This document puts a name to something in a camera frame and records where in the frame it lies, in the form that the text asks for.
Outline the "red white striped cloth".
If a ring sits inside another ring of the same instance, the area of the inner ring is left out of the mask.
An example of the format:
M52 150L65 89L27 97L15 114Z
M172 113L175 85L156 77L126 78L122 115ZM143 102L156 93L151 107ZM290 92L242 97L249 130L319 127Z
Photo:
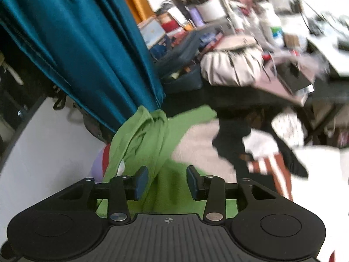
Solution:
M250 174L271 176L276 192L293 201L291 173L286 168L280 153L247 162L247 167Z

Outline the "beige quilted bag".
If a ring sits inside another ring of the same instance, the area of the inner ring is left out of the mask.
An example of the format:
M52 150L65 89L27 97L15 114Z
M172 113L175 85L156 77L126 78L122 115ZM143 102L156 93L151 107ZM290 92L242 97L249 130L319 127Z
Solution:
M248 86L262 77L263 49L253 36L225 36L202 57L200 69L212 86Z

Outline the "dark blue pouch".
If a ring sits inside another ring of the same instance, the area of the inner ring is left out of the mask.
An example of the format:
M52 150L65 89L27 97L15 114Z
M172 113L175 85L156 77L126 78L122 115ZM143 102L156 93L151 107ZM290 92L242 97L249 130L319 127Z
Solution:
M203 86L201 69L199 64L194 64L189 67L189 72L180 75L174 79L169 76L162 80L163 90L166 95L196 91Z

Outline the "green knit sweater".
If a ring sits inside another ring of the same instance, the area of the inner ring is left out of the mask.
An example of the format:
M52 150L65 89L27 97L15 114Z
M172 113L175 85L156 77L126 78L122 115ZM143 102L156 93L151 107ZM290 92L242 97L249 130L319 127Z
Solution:
M102 182L115 176L132 176L147 166L149 179L139 201L129 201L131 215L199 214L205 202L192 199L186 182L186 164L171 159L176 146L191 126L217 119L217 113L204 105L167 117L165 112L149 112L140 106L114 135L108 155L108 166Z

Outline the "black garment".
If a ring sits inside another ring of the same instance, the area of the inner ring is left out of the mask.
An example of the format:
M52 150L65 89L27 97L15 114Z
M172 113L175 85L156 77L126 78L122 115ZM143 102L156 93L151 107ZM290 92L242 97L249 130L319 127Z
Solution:
M212 141L218 155L234 166L238 180L252 178L272 190L276 190L276 184L270 182L270 172L250 176L248 162L280 154L288 172L308 178L304 166L272 128L271 117L274 115L270 109L218 111L219 131Z

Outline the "teal blue curtain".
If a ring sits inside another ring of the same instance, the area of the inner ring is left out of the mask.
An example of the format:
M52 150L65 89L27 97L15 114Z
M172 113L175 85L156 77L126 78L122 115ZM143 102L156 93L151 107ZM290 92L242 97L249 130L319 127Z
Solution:
M1 26L51 81L112 131L164 92L124 0L1 0Z

